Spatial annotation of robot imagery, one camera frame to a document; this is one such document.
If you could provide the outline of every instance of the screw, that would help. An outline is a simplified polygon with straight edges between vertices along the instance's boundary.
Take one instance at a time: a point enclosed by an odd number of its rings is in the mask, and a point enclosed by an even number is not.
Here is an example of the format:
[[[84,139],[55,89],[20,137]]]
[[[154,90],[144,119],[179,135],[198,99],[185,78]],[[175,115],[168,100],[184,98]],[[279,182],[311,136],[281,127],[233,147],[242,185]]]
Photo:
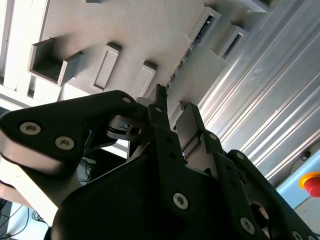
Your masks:
[[[20,131],[27,135],[37,135],[41,132],[41,127],[35,122],[25,122],[20,125]]]
[[[302,236],[297,231],[292,231],[292,235],[295,240],[303,240]]]
[[[237,155],[240,159],[245,159],[245,157],[244,157],[240,152],[237,152],[236,155]]]
[[[125,96],[122,98],[122,100],[125,101],[125,102],[128,103],[128,104],[131,103],[130,98],[127,98],[127,97],[125,97]]]
[[[162,109],[160,107],[155,107],[155,110],[157,110],[158,112],[162,113]]]
[[[182,210],[186,210],[188,208],[187,198],[179,192],[176,192],[173,195],[173,202],[178,208]]]
[[[212,139],[214,139],[214,140],[217,140],[217,136],[214,135],[213,133],[210,133],[210,137],[211,137]]]
[[[240,219],[241,225],[244,228],[244,230],[246,230],[249,234],[254,235],[255,234],[255,227],[252,224],[252,222],[246,218],[246,217],[242,217]]]
[[[60,136],[55,140],[55,145],[62,150],[71,150],[75,147],[75,142],[67,136]]]

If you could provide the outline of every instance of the cable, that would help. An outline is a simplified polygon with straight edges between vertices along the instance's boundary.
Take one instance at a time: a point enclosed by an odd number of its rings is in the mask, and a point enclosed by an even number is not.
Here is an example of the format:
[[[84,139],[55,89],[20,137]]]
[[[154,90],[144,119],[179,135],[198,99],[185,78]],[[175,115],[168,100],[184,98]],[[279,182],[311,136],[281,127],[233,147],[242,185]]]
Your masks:
[[[22,208],[22,205],[14,212],[14,214],[12,214],[10,217],[8,217],[7,220],[4,221],[4,223],[2,223],[2,225],[0,226],[0,229],[1,229],[1,227],[2,227],[3,225],[6,224],[6,222],[9,221],[9,219],[10,219],[11,217],[13,217],[13,215],[15,215],[21,208]]]
[[[22,233],[22,232],[26,229],[26,227],[28,226],[28,223],[29,223],[29,216],[30,216],[30,211],[29,211],[29,208],[28,208],[28,216],[27,216],[27,219],[26,219],[26,223],[25,223],[24,228],[23,228],[20,232],[15,233],[15,234],[13,234],[13,235],[8,235],[8,236],[6,236],[6,237],[1,237],[1,238],[0,238],[0,240],[2,240],[2,239],[12,238],[12,237],[17,236],[18,234]]]
[[[39,213],[36,210],[33,211],[31,217],[33,220],[35,220],[37,222],[47,224],[46,221],[39,215]]]

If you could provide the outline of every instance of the black mechanical arm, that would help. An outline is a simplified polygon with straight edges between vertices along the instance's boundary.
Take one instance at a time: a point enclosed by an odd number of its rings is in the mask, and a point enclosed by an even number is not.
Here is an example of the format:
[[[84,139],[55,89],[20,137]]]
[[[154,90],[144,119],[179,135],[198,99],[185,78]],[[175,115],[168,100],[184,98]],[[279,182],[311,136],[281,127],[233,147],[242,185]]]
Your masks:
[[[9,112],[0,139],[1,160],[51,181],[83,156],[106,166],[58,206],[53,240],[317,239],[242,152],[223,150],[195,105],[171,130],[159,85],[148,106],[111,91]],[[100,150],[118,139],[129,141],[126,161]]]

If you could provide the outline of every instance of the corrugated metal panel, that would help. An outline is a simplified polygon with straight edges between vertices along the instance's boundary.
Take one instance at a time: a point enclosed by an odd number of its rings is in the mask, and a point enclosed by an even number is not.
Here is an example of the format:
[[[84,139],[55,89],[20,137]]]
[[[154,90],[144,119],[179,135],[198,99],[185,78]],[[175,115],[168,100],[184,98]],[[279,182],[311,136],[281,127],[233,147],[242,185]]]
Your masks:
[[[274,185],[320,137],[320,5],[285,2],[265,17],[200,103],[223,147],[243,151]],[[272,16],[278,10],[283,14]]]

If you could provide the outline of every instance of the ceiling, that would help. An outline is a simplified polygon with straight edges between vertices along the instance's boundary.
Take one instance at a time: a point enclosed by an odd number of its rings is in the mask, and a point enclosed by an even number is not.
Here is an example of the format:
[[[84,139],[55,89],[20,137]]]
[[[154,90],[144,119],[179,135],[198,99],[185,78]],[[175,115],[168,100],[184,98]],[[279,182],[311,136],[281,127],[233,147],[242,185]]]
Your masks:
[[[198,105],[223,147],[243,151],[275,186],[320,136],[317,0],[13,2],[0,1],[0,103],[7,109],[116,89],[148,97],[156,84],[170,83],[173,123],[179,102]],[[82,53],[63,86],[28,72],[32,44],[48,38],[57,61]],[[119,47],[111,66],[106,44]]]

